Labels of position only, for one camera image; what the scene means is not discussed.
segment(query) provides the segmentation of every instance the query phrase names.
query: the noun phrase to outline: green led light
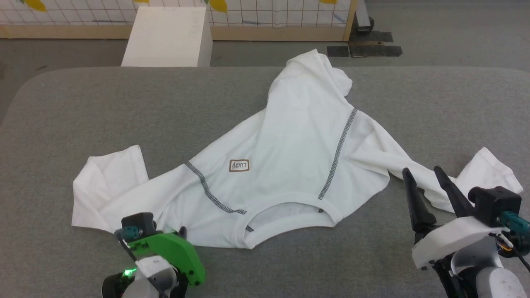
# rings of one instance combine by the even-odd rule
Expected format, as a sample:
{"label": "green led light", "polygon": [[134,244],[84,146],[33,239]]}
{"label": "green led light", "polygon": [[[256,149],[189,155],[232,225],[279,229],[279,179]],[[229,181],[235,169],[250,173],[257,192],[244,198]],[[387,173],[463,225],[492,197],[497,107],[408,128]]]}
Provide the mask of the green led light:
{"label": "green led light", "polygon": [[133,275],[133,273],[136,271],[136,268],[134,269],[127,269],[123,272],[123,275],[127,276],[127,277],[130,277],[131,275]]}

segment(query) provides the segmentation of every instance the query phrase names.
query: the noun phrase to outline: gray stitching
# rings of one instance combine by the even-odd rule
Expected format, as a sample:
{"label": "gray stitching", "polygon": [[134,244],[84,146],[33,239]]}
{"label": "gray stitching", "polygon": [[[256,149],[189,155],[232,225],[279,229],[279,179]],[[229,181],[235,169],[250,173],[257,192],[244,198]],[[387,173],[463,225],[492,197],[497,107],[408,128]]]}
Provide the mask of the gray stitching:
{"label": "gray stitching", "polygon": [[195,173],[195,175],[197,175],[199,177],[200,183],[202,184],[202,188],[204,188],[204,192],[206,193],[206,196],[212,202],[214,202],[214,204],[217,207],[219,207],[220,209],[222,209],[223,211],[228,212],[228,213],[234,213],[234,212],[237,212],[239,214],[245,214],[246,213],[246,211],[242,210],[242,209],[232,210],[228,206],[226,206],[223,203],[219,202],[219,200],[210,192],[210,189],[208,188],[208,185],[206,184],[206,179],[204,178],[204,175],[199,170],[197,170],[197,168],[195,168],[190,162],[187,162],[186,166],[193,173]]}
{"label": "gray stitching", "polygon": [[353,122],[356,114],[357,109],[354,109],[350,114],[350,118],[348,118],[348,122],[346,122],[346,126],[344,126],[344,130],[342,131],[342,135],[340,136],[339,144],[337,145],[337,150],[335,151],[335,158],[333,159],[333,163],[331,164],[330,174],[328,175],[326,184],[320,191],[319,200],[324,198],[326,191],[328,191],[328,188],[330,188],[331,180],[333,179],[333,175],[335,175],[335,170],[337,169],[337,164],[339,163],[339,156],[340,151],[342,150],[342,145],[344,144],[344,140],[346,139],[346,135],[348,134],[348,130],[350,129],[351,123]]}

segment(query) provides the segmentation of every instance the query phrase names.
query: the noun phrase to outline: white t-shirt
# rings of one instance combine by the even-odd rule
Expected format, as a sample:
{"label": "white t-shirt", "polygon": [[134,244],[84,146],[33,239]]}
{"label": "white t-shirt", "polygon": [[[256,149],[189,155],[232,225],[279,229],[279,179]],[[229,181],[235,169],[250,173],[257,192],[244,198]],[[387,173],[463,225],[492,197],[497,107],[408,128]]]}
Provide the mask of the white t-shirt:
{"label": "white t-shirt", "polygon": [[[72,225],[114,232],[123,217],[152,212],[158,229],[185,226],[194,245],[253,248],[294,229],[335,226],[405,167],[434,207],[452,211],[434,173],[345,100],[351,84],[313,50],[287,62],[264,110],[172,171],[149,180],[139,146],[90,157],[74,181]],[[455,183],[465,194],[523,190],[486,148]]]}

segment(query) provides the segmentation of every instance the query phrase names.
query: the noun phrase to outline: white box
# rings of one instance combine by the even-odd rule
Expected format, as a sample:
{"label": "white box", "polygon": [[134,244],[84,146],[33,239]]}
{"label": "white box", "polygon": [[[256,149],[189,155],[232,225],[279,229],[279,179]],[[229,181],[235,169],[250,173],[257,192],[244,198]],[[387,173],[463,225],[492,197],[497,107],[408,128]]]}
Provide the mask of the white box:
{"label": "white box", "polygon": [[136,14],[122,66],[210,66],[206,7],[147,7]]}

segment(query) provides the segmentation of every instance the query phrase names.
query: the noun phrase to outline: gray padded surface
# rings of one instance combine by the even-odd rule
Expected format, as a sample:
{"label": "gray padded surface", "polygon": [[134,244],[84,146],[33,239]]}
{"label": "gray padded surface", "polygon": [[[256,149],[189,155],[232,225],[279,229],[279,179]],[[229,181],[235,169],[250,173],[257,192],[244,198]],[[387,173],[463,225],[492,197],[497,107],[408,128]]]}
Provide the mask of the gray padded surface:
{"label": "gray padded surface", "polygon": [[[486,146],[530,188],[529,73],[344,70],[354,80],[348,101],[416,161],[457,175]],[[0,296],[98,297],[103,279],[132,263],[111,234],[70,226],[72,181],[86,158],[139,144],[149,177],[160,175],[264,108],[280,71],[80,68],[27,82],[0,128]],[[434,213],[439,223],[452,219]],[[412,244],[404,188],[393,178],[335,228],[291,231],[253,250],[197,248],[207,279],[188,297],[444,297],[432,270],[414,268]],[[530,293],[519,261],[503,262]]]}

